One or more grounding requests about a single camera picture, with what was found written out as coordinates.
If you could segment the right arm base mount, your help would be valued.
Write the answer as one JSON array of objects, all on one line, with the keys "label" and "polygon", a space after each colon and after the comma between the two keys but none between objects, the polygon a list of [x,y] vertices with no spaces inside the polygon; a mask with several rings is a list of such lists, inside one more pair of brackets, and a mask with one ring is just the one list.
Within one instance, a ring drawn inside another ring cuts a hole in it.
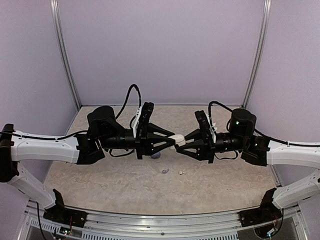
[{"label": "right arm base mount", "polygon": [[273,194],[276,188],[267,190],[258,207],[242,210],[238,213],[242,227],[248,227],[280,219],[283,216],[282,209],[273,204]]}]

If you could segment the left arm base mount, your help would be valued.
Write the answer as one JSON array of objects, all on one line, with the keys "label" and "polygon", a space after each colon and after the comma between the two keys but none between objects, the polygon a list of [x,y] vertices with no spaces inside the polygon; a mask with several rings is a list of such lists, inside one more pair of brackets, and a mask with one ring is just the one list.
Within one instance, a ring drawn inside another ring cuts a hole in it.
[{"label": "left arm base mount", "polygon": [[53,189],[53,193],[55,197],[54,204],[44,209],[43,217],[56,223],[83,228],[88,213],[82,210],[67,208],[61,193],[56,189]]}]

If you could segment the cream earbud charging case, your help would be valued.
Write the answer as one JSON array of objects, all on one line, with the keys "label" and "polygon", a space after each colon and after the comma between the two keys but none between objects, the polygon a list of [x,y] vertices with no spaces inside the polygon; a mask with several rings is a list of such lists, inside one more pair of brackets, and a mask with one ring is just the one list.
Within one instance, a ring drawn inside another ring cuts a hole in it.
[{"label": "cream earbud charging case", "polygon": [[171,150],[174,150],[176,148],[175,145],[181,147],[186,144],[185,137],[182,134],[174,134],[172,136],[169,136],[169,138],[175,141],[175,144],[169,147]]}]

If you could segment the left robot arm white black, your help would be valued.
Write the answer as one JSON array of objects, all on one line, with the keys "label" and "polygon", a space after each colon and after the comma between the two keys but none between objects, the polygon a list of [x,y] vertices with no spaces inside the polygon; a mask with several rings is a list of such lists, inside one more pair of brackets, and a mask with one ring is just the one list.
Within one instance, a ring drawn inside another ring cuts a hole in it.
[{"label": "left robot arm white black", "polygon": [[6,124],[0,133],[0,181],[37,201],[57,221],[70,218],[62,195],[48,189],[23,167],[24,160],[60,161],[92,165],[107,150],[135,150],[138,159],[176,144],[174,133],[150,123],[154,105],[146,102],[136,113],[132,129],[117,122],[111,106],[100,106],[87,115],[88,130],[66,136],[31,135]]}]

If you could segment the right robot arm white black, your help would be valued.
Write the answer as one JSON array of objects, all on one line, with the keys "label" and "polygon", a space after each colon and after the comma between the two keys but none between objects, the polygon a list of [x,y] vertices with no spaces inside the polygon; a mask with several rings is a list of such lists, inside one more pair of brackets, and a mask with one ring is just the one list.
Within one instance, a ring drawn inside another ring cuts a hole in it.
[{"label": "right robot arm white black", "polygon": [[195,112],[199,128],[175,144],[178,153],[212,163],[216,153],[239,152],[255,166],[291,165],[313,168],[310,175],[284,187],[265,192],[256,218],[266,222],[277,210],[320,193],[320,145],[278,140],[262,133],[255,135],[256,116],[243,108],[231,111],[227,132],[217,132],[210,115]]}]

